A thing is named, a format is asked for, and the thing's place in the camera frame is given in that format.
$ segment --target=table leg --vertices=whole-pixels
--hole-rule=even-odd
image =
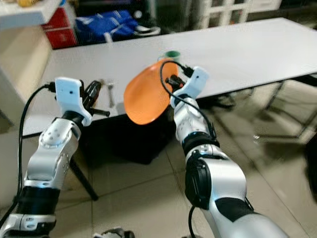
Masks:
[[[299,134],[297,134],[297,138],[299,138],[304,131],[307,129],[307,127],[314,121],[315,117],[317,116],[317,109],[314,111],[313,114],[311,114],[311,116],[304,122],[304,124],[302,125],[301,131]]]
[[[250,88],[249,96],[252,96],[252,95],[253,95],[253,93],[254,93],[254,91],[255,91],[255,87]]]
[[[273,101],[275,100],[275,98],[276,98],[278,92],[282,89],[283,84],[284,84],[284,81],[282,81],[282,82],[279,83],[279,86],[275,89],[275,91],[274,91],[274,93],[273,93],[273,95],[272,95],[270,101],[269,101],[268,104],[266,105],[265,110],[269,109],[269,107],[272,105],[272,103],[273,103]]]
[[[81,184],[84,186],[85,190],[89,193],[92,200],[97,201],[98,196],[96,192],[94,191],[93,187],[90,185],[89,181],[86,179],[83,172],[80,170],[80,168],[77,166],[76,162],[73,158],[71,158],[69,162],[69,167],[74,172],[78,180],[81,182]]]

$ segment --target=orange bowl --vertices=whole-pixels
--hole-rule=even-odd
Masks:
[[[169,105],[169,95],[164,90],[160,77],[159,69],[164,61],[144,69],[137,75],[125,88],[123,95],[124,108],[129,118],[136,124],[145,125],[157,119]],[[163,68],[163,79],[178,75],[177,65],[167,63]]]

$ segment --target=white cabinet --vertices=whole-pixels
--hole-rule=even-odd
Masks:
[[[279,9],[281,0],[192,0],[194,29],[245,22],[249,12]]]
[[[193,22],[196,29],[245,22],[251,0],[193,1]]]
[[[252,0],[249,12],[273,11],[279,9],[281,0]]]
[[[61,0],[42,0],[30,7],[0,0],[0,31],[8,28],[47,23]]]

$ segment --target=black wire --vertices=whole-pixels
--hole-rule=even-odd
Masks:
[[[196,238],[194,231],[193,231],[193,227],[192,227],[192,217],[193,217],[194,209],[195,209],[195,206],[192,206],[192,208],[190,209],[189,214],[188,214],[188,226],[189,226],[190,236],[192,238]]]
[[[171,96],[171,97],[174,97],[176,98],[177,100],[183,102],[183,103],[186,103],[188,104],[189,106],[193,107],[194,109],[196,109],[202,116],[203,118],[205,119],[206,123],[207,123],[207,126],[208,126],[208,130],[209,130],[209,134],[210,136],[213,136],[214,135],[214,130],[213,130],[213,127],[212,127],[212,124],[211,122],[209,121],[208,117],[205,115],[205,113],[203,111],[201,111],[198,107],[196,107],[195,105],[185,101],[184,99],[174,95],[173,93],[171,93],[169,91],[169,89],[166,87],[166,85],[164,84],[164,79],[163,79],[163,67],[166,63],[175,63],[177,64],[178,66],[180,66],[183,70],[185,69],[185,67],[183,65],[181,65],[179,62],[176,62],[176,61],[173,61],[173,60],[167,60],[167,61],[164,61],[162,63],[162,65],[160,66],[160,69],[159,69],[159,76],[160,76],[160,81],[162,83],[162,86],[164,87],[165,91]]]
[[[22,183],[23,183],[23,174],[22,174],[22,137],[23,137],[23,126],[24,126],[24,120],[25,120],[25,116],[26,113],[28,111],[28,108],[31,104],[32,99],[35,97],[35,95],[40,92],[42,89],[44,88],[48,88],[49,85],[45,84],[43,86],[41,86],[40,88],[38,88],[29,98],[29,100],[26,102],[24,109],[23,109],[23,113],[21,116],[21,120],[20,120],[20,127],[19,127],[19,144],[18,144],[18,187],[17,187],[17,192],[16,192],[16,196],[14,198],[13,204],[11,205],[11,207],[9,208],[9,210],[5,213],[5,215],[2,217],[2,219],[0,220],[0,229],[3,226],[3,224],[5,223],[5,221],[7,220],[7,218],[9,217],[9,215],[11,214],[11,212],[14,210],[14,208],[16,207],[16,205],[18,204],[19,201],[19,197],[22,191]]]

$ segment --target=tiled floor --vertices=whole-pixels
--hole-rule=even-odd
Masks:
[[[0,134],[7,132],[11,127],[11,124],[7,118],[2,115],[0,111]]]
[[[232,111],[206,110],[214,122],[224,152],[247,177],[248,197],[255,210],[270,216],[292,238],[317,238],[317,203],[305,174],[303,145],[298,140],[260,138],[259,134],[295,134],[300,126],[283,111],[304,121],[316,108],[314,88],[287,82],[273,106],[264,110],[277,84],[236,94]],[[58,205],[52,237],[89,238],[115,226],[135,232],[137,238],[181,238],[189,234],[190,203],[184,195],[185,162],[180,145],[170,142],[150,165],[139,165],[103,154],[98,166],[80,163],[100,196],[90,201],[72,175]],[[199,210],[194,230],[204,238],[212,232]]]

